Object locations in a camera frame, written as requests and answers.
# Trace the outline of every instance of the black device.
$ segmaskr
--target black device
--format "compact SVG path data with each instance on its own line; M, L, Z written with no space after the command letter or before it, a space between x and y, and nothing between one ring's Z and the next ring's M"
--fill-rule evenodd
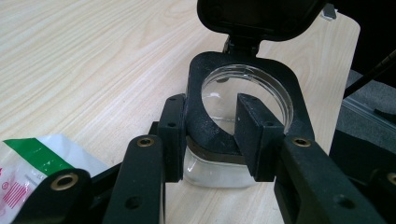
M165 183L183 178L186 145L210 161L246 164L256 181L275 181L286 223L394 221L395 157L381 154L389 160L385 167L380 162L357 174L354 169L370 160L351 166L343 156L350 150L341 146L343 150L333 153L336 165L315 141L294 73L283 63L256 58L262 40L294 38L325 4L323 0L199 0L201 22L229 35L224 51L204 52L192 60L186 94L167 99L160 120L153 122L148 135L131 141L121 164L94 178L79 169L49 176L14 223L164 223ZM289 109L285 124L260 100L242 93L237 98L234 135L208 116L203 83L210 78L227 81L229 77L216 77L213 71L226 73L236 64L251 68L246 79L271 86L283 99ZM373 195L381 195L382 200Z

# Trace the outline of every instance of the transparent plastic cup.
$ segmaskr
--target transparent plastic cup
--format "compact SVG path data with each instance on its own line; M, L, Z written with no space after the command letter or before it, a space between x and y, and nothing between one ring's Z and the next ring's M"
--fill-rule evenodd
M259 98L285 125L285 131L288 129L292 120L291 99L281 84L260 69L232 64L213 71L202 87L205 110L222 130L234 133L238 93ZM210 188L245 188L256 184L246 165L206 161L188 147L184 178L194 185Z

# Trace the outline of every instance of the green stripe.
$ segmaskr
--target green stripe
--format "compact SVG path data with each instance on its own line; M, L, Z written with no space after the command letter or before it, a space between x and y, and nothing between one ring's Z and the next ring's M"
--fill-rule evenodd
M9 139L4 143L47 176L63 169L74 168L35 138Z

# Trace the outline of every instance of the light wood surface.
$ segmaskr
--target light wood surface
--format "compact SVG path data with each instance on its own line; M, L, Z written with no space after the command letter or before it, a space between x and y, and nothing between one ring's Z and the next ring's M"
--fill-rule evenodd
M304 34L262 42L259 57L296 74L328 151L359 25L317 18ZM1 1L0 138L63 133L108 165L186 89L191 59L221 51L196 1ZM248 189L168 184L167 223L282 223L272 183Z

